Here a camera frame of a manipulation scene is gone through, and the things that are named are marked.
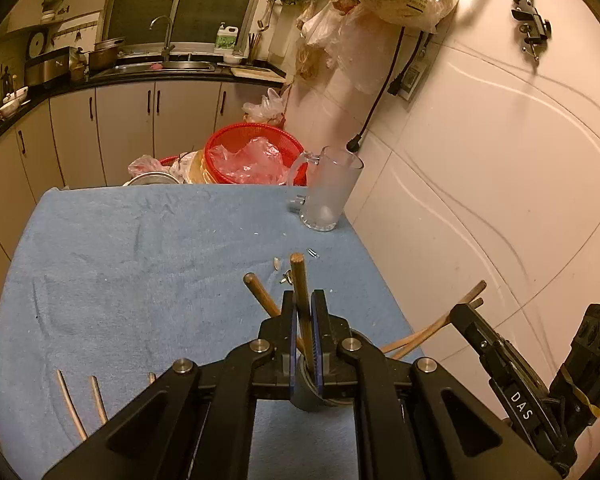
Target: wooden stick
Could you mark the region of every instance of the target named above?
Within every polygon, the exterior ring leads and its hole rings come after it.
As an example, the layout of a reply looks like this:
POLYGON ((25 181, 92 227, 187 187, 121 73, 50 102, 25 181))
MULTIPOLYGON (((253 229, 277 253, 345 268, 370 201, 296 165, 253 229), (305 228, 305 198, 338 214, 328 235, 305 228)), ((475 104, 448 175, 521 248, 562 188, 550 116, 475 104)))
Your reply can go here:
POLYGON ((96 410, 98 410, 98 416, 102 424, 106 424, 109 420, 107 412, 104 409, 104 402, 102 402, 102 395, 100 394, 100 387, 98 386, 98 379, 95 375, 89 376, 89 382, 91 384, 91 391, 93 392, 93 399, 96 401, 96 410))
MULTIPOLYGON (((474 288, 472 288, 468 293, 466 293, 458 303, 471 303, 473 300, 475 300, 475 298, 478 297, 478 295, 487 287, 487 283, 484 280, 481 280, 480 282, 477 283, 477 285, 474 286, 474 288)), ((423 328, 422 330, 420 330, 419 332, 416 332, 415 334, 411 334, 408 335, 407 337, 403 337, 402 339, 398 339, 398 341, 394 341, 393 343, 389 343, 388 345, 385 345, 381 348, 382 353, 386 354, 387 352, 391 352, 392 350, 395 350, 397 348, 400 348, 401 346, 405 346, 408 345, 410 342, 414 341, 417 337, 422 336, 422 334, 425 333, 426 330, 428 330, 430 327, 437 325, 437 323, 440 323, 441 321, 444 320, 444 324, 440 327, 445 327, 447 326, 449 323, 451 323, 451 320, 449 319, 449 313, 451 311, 447 312, 443 317, 441 317, 439 320, 437 320, 434 324, 423 328)))
POLYGON ((64 403, 66 404, 67 409, 69 410, 71 418, 74 420, 75 429, 78 430, 78 434, 84 442, 85 440, 87 440, 87 432, 84 431, 84 426, 82 425, 82 421, 78 416, 78 412, 75 411, 74 402, 71 400, 71 396, 69 395, 69 390, 67 389, 66 383, 64 382, 62 372, 60 370, 56 370, 56 376, 58 377, 58 383, 60 384, 60 389, 62 390, 64 403))
MULTIPOLYGON (((294 299, 298 310, 298 322, 300 335, 304 348, 309 351, 314 347, 311 327, 311 309, 309 307, 309 290, 306 286, 306 269, 304 267, 304 254, 293 253, 289 258, 291 261, 291 273, 294 277, 294 299)), ((304 355, 309 373, 314 373, 314 359, 307 354, 304 355)))
MULTIPOLYGON (((281 314, 276 302, 273 301, 273 298, 269 295, 267 289, 264 288, 258 277, 253 272, 248 272, 245 274, 242 280, 253 294, 253 297, 258 300, 258 303, 262 305, 263 309, 267 314, 269 314, 269 316, 276 317, 281 314)), ((298 347, 298 350, 302 353, 302 355, 305 355, 304 344, 302 344, 302 339, 299 337, 296 337, 296 347, 298 347)))
MULTIPOLYGON (((470 305, 473 308, 478 308, 483 303, 484 303, 484 301, 482 300, 482 298, 478 298, 477 300, 472 301, 470 303, 470 305)), ((438 330, 440 330, 443 326, 446 326, 449 324, 447 318, 448 318, 448 314, 445 317, 441 317, 439 320, 437 320, 432 325, 426 327, 426 329, 421 331, 422 333, 418 333, 418 337, 414 338, 413 341, 411 341, 411 343, 403 346, 394 355, 392 355, 391 359, 396 359, 396 360, 402 359, 405 355, 407 355, 409 352, 411 352, 411 350, 420 346, 427 339, 429 339, 432 335, 434 335, 438 330)))

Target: glass mug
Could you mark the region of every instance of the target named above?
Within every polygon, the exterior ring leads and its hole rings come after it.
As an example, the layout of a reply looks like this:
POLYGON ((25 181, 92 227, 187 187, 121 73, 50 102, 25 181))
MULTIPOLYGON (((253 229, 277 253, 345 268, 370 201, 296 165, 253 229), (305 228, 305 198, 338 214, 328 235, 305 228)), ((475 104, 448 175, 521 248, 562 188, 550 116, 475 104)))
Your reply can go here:
POLYGON ((302 204, 300 219, 309 229, 331 231, 365 165, 347 150, 325 146, 320 155, 303 152, 298 156, 287 175, 288 186, 294 184, 294 177, 305 162, 316 164, 317 168, 306 196, 299 195, 294 201, 302 204))

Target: cutting board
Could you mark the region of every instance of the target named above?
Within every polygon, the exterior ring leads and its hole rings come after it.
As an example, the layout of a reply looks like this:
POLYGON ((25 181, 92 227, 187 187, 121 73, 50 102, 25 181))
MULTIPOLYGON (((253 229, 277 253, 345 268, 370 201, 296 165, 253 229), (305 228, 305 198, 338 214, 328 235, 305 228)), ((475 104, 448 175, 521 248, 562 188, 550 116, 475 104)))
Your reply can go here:
POLYGON ((249 79, 260 79, 262 81, 273 81, 275 83, 285 82, 285 78, 280 77, 278 74, 268 68, 260 70, 250 70, 248 68, 232 68, 231 72, 236 77, 247 77, 249 79))

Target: black cable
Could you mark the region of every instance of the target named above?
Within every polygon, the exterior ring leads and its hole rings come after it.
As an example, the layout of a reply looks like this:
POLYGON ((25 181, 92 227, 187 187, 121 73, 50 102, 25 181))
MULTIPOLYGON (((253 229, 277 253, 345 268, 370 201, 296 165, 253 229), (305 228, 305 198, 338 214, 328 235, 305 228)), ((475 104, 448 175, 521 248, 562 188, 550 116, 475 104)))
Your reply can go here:
MULTIPOLYGON (((389 85, 389 89, 387 90, 387 93, 389 93, 391 95, 398 95, 398 92, 400 91, 400 88, 402 87, 402 81, 404 80, 404 76, 407 73, 407 70, 409 69, 409 67, 411 66, 411 63, 413 63, 413 61, 416 59, 418 52, 420 51, 420 43, 422 42, 423 36, 424 36, 424 31, 421 30, 420 35, 418 36, 418 41, 416 42, 416 48, 413 49, 413 52, 411 53, 411 57, 407 61, 407 64, 404 66, 402 71, 397 75, 397 77, 393 81, 391 81, 391 84, 389 85)), ((424 41, 424 45, 422 46, 423 49, 427 47, 427 45, 429 44, 429 40, 432 37, 433 37, 433 34, 427 34, 427 39, 424 41)))
POLYGON ((369 121, 371 120, 371 116, 374 114, 374 111, 376 110, 376 106, 378 106, 378 103, 380 102, 380 98, 382 97, 382 94, 384 93, 386 84, 389 82, 389 79, 391 79, 391 74, 394 72, 395 61, 398 59, 398 53, 400 52, 400 46, 402 44, 403 36, 404 36, 404 27, 400 29, 400 36, 398 36, 398 43, 395 45, 394 58, 391 61, 391 66, 389 67, 389 73, 386 75, 384 84, 382 85, 382 88, 378 92, 378 97, 376 97, 376 100, 375 100, 373 106, 371 107, 371 110, 369 110, 369 115, 366 116, 365 124, 362 126, 360 133, 357 134, 355 137, 353 137, 349 142, 347 142, 347 150, 350 153, 357 153, 360 150, 360 140, 362 139, 362 136, 365 134, 365 130, 366 130, 367 125, 369 124, 369 121))

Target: cabinet handle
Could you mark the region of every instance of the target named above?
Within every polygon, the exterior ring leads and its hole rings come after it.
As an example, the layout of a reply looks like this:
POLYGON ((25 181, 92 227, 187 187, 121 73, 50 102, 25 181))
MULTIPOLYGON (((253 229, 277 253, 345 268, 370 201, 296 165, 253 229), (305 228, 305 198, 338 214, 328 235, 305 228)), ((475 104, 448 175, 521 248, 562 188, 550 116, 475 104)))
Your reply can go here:
POLYGON ((20 142, 22 143, 22 154, 25 155, 27 153, 27 149, 24 147, 24 138, 22 137, 22 130, 18 130, 18 135, 20 136, 20 142))

